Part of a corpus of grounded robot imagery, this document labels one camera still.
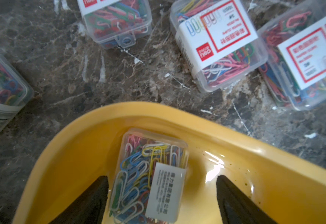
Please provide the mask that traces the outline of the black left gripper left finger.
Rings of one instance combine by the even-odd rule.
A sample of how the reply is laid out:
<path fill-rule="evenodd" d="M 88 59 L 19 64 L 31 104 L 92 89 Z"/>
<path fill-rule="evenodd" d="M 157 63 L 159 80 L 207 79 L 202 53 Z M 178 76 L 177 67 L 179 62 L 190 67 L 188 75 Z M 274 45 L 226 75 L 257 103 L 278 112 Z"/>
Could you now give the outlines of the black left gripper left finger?
<path fill-rule="evenodd" d="M 98 177 L 52 224 L 100 224 L 108 199 L 107 176 Z"/>

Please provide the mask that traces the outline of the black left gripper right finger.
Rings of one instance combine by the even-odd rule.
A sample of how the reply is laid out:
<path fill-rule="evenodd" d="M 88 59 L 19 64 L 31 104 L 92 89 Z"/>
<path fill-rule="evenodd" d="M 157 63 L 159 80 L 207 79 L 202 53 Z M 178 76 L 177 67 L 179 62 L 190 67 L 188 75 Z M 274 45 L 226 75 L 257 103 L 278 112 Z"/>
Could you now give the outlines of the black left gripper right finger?
<path fill-rule="evenodd" d="M 216 189 L 217 201 L 224 224 L 276 223 L 225 175 L 217 177 Z"/>

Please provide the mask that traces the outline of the barcode side paper clip box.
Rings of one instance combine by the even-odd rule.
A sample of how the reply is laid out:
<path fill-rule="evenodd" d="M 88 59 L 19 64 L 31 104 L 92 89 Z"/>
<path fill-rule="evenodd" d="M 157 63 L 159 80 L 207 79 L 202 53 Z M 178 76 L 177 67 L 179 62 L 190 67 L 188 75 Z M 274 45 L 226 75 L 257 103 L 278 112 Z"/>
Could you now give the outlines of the barcode side paper clip box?
<path fill-rule="evenodd" d="M 132 128 L 123 136 L 109 201 L 112 224 L 174 224 L 189 159 L 181 139 Z"/>

